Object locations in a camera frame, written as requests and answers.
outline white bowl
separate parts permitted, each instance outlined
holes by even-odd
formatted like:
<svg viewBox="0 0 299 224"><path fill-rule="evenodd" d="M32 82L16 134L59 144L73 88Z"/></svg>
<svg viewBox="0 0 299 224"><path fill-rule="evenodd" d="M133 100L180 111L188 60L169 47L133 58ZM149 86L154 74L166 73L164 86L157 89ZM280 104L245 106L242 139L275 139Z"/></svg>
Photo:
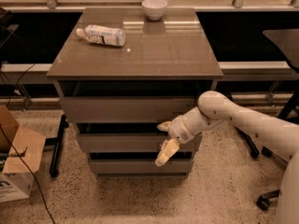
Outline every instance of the white bowl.
<svg viewBox="0 0 299 224"><path fill-rule="evenodd" d="M150 20L159 20L165 13L167 5L165 0L144 0L142 2L143 12Z"/></svg>

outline drawer front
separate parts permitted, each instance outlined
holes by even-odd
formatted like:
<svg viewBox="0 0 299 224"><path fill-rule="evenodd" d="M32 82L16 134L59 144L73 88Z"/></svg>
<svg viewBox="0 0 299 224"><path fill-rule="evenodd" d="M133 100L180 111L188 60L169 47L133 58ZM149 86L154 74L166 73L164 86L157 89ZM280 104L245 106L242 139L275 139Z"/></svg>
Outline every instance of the drawer front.
<svg viewBox="0 0 299 224"><path fill-rule="evenodd" d="M169 175L188 174L193 167L193 160L169 161L158 167L154 160L148 161L89 161L93 173L99 175Z"/></svg>
<svg viewBox="0 0 299 224"><path fill-rule="evenodd" d="M72 123L165 121L195 107L194 98L62 97L60 102Z"/></svg>
<svg viewBox="0 0 299 224"><path fill-rule="evenodd" d="M77 141L85 153L93 152L159 152L167 135L153 134L77 134ZM202 135L198 134L191 142L181 145L180 151L196 152Z"/></svg>

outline white robotic arm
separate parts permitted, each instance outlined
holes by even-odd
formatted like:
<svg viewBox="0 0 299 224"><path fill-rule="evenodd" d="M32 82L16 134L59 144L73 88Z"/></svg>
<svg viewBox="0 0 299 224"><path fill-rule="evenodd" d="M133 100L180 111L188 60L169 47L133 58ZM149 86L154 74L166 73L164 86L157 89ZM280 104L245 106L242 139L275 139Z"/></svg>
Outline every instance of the white robotic arm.
<svg viewBox="0 0 299 224"><path fill-rule="evenodd" d="M280 188L276 223L299 223L299 126L239 106L221 93L203 93L198 107L158 125L158 129L168 132L171 139L164 141L156 165L164 165L181 144L225 121L289 163Z"/></svg>

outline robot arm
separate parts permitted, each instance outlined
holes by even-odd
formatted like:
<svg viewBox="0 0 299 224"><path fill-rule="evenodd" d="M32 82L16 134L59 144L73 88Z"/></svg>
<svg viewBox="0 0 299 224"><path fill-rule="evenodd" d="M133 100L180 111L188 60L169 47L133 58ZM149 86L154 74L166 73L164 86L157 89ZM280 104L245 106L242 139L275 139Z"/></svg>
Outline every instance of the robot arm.
<svg viewBox="0 0 299 224"><path fill-rule="evenodd" d="M164 141L156 164L164 165L178 150L202 131L230 122L253 140L269 148L284 161L299 150L299 126L282 119L239 106L216 91L207 91L198 99L198 107L172 121L158 125L171 139Z"/></svg>

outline dresser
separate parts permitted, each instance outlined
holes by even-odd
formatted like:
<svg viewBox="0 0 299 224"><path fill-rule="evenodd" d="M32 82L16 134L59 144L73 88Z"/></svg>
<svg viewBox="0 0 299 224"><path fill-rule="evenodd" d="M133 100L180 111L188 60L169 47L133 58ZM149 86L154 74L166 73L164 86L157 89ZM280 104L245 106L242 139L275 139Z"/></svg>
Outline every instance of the dresser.
<svg viewBox="0 0 299 224"><path fill-rule="evenodd" d="M89 24L124 29L125 45L76 37L76 29ZM194 10L170 7L158 21L149 21L141 7L86 8L47 73L100 176L188 176L201 135L158 167L169 137L156 126L192 109L221 77Z"/></svg>

